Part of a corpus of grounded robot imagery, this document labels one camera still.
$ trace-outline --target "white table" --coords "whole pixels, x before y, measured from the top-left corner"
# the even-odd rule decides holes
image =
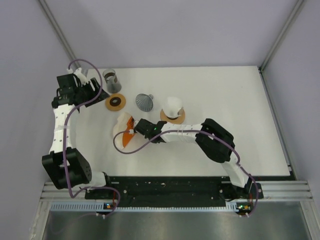
[[[131,155],[114,149],[112,129],[120,113],[157,123],[161,102],[173,96],[183,101],[184,124],[212,118],[234,136],[241,164],[249,173],[290,174],[256,66],[122,68],[115,72],[122,84],[120,93],[126,97],[124,109],[109,111],[102,101],[82,107],[77,122],[76,147],[93,170],[111,176],[226,176],[220,164],[207,158],[196,144],[149,144]],[[99,81],[93,69],[87,76]],[[103,89],[107,90],[104,80]],[[154,96],[151,112],[136,106],[135,97],[140,93]],[[136,134],[124,150],[134,150],[145,142]]]

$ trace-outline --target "wall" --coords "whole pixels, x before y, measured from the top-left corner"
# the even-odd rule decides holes
[[[320,210],[320,1],[308,0],[266,70],[299,177]]]
[[[35,0],[0,1],[0,238],[25,240],[47,174],[51,101],[68,59]]]
[[[260,65],[296,0],[46,0],[98,67]]]

